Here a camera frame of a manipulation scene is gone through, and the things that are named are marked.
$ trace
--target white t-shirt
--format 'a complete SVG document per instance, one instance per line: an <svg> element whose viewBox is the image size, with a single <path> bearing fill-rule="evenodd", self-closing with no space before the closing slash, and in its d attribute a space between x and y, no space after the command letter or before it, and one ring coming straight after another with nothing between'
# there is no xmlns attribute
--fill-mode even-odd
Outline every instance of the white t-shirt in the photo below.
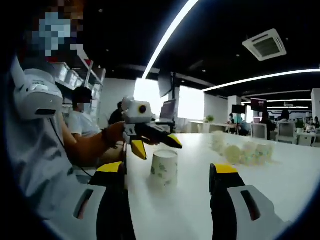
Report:
<svg viewBox="0 0 320 240"><path fill-rule="evenodd" d="M84 137L90 137L101 132L101 129L90 115L78 111L70 113L68 128L72 134L79 134Z"/></svg>

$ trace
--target ceiling light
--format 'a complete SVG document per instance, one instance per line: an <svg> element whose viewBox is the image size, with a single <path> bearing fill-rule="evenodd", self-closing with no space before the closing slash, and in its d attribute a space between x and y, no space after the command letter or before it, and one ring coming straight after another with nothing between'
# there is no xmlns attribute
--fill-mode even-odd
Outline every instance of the ceiling light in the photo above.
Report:
<svg viewBox="0 0 320 240"><path fill-rule="evenodd" d="M308 109L307 106L268 106L268 109Z"/></svg>
<svg viewBox="0 0 320 240"><path fill-rule="evenodd" d="M311 99L291 99L291 100L268 100L268 103L280 103L280 102L311 102ZM243 101L242 104L250 104L251 101Z"/></svg>
<svg viewBox="0 0 320 240"><path fill-rule="evenodd" d="M166 45L167 41L169 40L171 35L174 33L176 28L179 26L179 24L182 22L182 20L185 18L185 16L188 14L188 12L196 5L197 2L199 2L199 0L189 0L184 5L184 7L181 9L179 14L175 17L175 19L171 23L170 27L167 29L167 31L165 32L164 36L162 37L159 45L156 47L156 49L155 49L155 51L154 51L154 53L153 53L148 65L146 66L145 71L144 71L143 76L142 76L143 80L147 79L147 76L148 76L152 66L156 62L159 54L161 53L162 49Z"/></svg>
<svg viewBox="0 0 320 240"><path fill-rule="evenodd" d="M269 79L269 78L273 78L273 77L280 77L280 76L293 75L293 74L304 74L304 73L320 73L320 69L286 71L286 72L280 72L280 73L275 73L275 74L270 74L270 75L265 75L265 76L256 76L256 77L252 77L252 78L248 78L248 79L244 79L244 80L229 82L229 83L218 85L218 86L212 86L212 87L203 89L202 91L207 92L210 90L221 89L221 88L225 88L228 86L243 84L243 83L252 82L252 81L256 81L256 80L260 80L260 79Z"/></svg>

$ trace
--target potted plant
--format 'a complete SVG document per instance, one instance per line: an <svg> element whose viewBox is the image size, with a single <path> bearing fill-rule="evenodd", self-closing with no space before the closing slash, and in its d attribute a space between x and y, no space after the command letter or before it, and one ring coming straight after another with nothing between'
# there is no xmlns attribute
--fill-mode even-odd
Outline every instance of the potted plant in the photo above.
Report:
<svg viewBox="0 0 320 240"><path fill-rule="evenodd" d="M301 121L300 119L298 119L295 123L295 128L296 128L296 132L298 134L301 134L304 132L304 128L305 128L305 124L303 121Z"/></svg>
<svg viewBox="0 0 320 240"><path fill-rule="evenodd" d="M205 117L204 122L205 123L212 123L215 120L214 116L208 115Z"/></svg>

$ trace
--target white cup with floral print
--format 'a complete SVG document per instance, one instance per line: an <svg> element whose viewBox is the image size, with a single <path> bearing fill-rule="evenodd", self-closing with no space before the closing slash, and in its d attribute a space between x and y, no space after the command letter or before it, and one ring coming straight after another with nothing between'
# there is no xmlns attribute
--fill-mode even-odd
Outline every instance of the white cup with floral print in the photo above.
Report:
<svg viewBox="0 0 320 240"><path fill-rule="evenodd" d="M176 187L178 184L178 154L169 149L153 153L150 180L159 187Z"/></svg>

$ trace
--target office ceiling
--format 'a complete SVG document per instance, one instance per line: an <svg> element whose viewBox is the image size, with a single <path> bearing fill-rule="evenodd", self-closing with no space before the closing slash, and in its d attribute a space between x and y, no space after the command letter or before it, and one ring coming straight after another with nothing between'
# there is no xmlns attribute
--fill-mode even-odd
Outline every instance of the office ceiling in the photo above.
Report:
<svg viewBox="0 0 320 240"><path fill-rule="evenodd" d="M141 77L120 68L146 66L167 28L187 0L89 1L84 12L84 50L107 68L107 77ZM213 85L320 67L317 1L200 0L173 33L154 68L204 80ZM276 29L287 55L258 61L242 42ZM148 78L156 79L154 74ZM207 86L185 81L199 89ZM302 73L228 86L207 92L219 96L311 90L320 73ZM311 92L259 96L268 100L310 99Z"/></svg>

